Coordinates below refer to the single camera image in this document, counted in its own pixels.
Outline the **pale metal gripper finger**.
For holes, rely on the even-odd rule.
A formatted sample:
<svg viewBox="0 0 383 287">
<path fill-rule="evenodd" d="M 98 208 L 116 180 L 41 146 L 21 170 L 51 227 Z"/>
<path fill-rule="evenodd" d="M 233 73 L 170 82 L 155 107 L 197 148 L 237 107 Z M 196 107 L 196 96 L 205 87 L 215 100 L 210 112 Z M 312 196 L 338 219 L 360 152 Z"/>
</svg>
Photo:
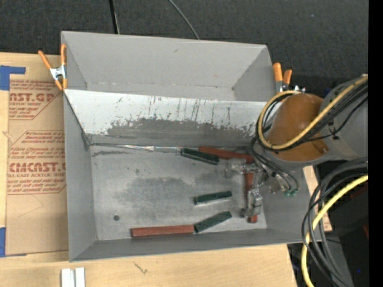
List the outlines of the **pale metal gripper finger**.
<svg viewBox="0 0 383 287">
<path fill-rule="evenodd" d="M 235 174 L 244 175 L 255 172 L 255 164 L 247 163 L 244 158 L 232 158 L 227 161 L 224 174 L 227 178 L 232 178 Z"/>
<path fill-rule="evenodd" d="M 247 219 L 257 219 L 263 204 L 263 197 L 257 189 L 247 192 L 246 207 L 240 212 L 240 216 Z"/>
</svg>

